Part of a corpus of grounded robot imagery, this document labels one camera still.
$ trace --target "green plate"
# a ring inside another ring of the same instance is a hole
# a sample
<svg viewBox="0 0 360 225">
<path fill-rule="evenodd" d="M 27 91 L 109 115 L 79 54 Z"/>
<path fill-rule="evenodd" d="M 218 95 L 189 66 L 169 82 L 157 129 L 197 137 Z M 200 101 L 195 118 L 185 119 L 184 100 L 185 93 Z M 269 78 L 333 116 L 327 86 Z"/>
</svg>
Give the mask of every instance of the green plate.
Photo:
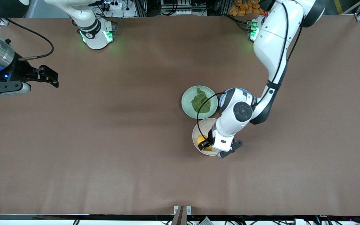
<svg viewBox="0 0 360 225">
<path fill-rule="evenodd" d="M 191 101 L 197 95 L 197 88 L 200 88 L 202 91 L 204 91 L 208 98 L 215 94 L 215 92 L 212 91 L 212 89 L 200 85 L 190 87 L 189 89 L 187 89 L 186 92 L 184 92 L 183 97 L 181 98 L 181 106 L 183 107 L 184 112 L 194 119 L 197 118 L 197 112 L 194 110 Z M 218 108 L 218 99 L 216 97 L 213 97 L 209 101 L 210 101 L 209 112 L 200 113 L 198 115 L 198 119 L 208 118 L 216 112 Z"/>
</svg>

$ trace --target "yellow tape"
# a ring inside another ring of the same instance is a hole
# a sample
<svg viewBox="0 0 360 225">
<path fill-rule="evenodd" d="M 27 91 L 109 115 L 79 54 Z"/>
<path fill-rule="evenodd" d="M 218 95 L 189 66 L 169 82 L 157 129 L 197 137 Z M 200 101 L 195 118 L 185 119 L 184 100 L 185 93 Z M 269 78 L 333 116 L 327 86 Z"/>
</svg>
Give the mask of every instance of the yellow tape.
<svg viewBox="0 0 360 225">
<path fill-rule="evenodd" d="M 336 4 L 336 8 L 337 8 L 338 14 L 342 14 L 342 13 L 343 13 L 343 9 L 341 8 L 340 1 L 339 1 L 339 0 L 334 0 L 334 3 Z"/>
</svg>

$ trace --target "pile of orange objects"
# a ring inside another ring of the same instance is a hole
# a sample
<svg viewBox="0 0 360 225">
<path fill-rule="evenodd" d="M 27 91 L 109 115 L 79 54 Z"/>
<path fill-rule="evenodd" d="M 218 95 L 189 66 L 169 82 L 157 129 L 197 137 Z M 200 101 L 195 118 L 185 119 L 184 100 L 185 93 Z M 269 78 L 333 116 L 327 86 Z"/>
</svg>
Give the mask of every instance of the pile of orange objects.
<svg viewBox="0 0 360 225">
<path fill-rule="evenodd" d="M 233 0 L 234 5 L 230 8 L 230 16 L 244 16 L 246 14 L 263 15 L 264 11 L 259 7 L 259 0 Z"/>
</svg>

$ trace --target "brown table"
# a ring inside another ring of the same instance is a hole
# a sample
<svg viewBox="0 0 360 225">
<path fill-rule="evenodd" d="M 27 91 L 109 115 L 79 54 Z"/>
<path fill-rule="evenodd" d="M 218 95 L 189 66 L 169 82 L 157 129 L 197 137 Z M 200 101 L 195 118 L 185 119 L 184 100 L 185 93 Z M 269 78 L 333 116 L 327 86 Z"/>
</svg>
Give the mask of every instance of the brown table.
<svg viewBox="0 0 360 225">
<path fill-rule="evenodd" d="M 0 213 L 360 214 L 360 23 L 302 31 L 268 120 L 220 160 L 197 152 L 183 92 L 243 87 L 267 71 L 225 17 L 125 19 L 91 50 L 69 19 L 16 20 L 48 37 L 60 87 L 0 98 Z M 49 46 L 2 28 L 22 56 Z"/>
</svg>

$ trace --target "silver metallic cylinder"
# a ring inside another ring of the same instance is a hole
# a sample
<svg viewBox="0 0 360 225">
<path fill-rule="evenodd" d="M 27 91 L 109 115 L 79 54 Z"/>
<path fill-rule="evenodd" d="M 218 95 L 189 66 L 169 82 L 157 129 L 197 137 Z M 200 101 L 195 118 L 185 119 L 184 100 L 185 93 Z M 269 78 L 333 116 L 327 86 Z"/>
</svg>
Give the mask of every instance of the silver metallic cylinder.
<svg viewBox="0 0 360 225">
<path fill-rule="evenodd" d="M 14 56 L 13 48 L 0 38 L 0 71 L 12 63 Z"/>
</svg>

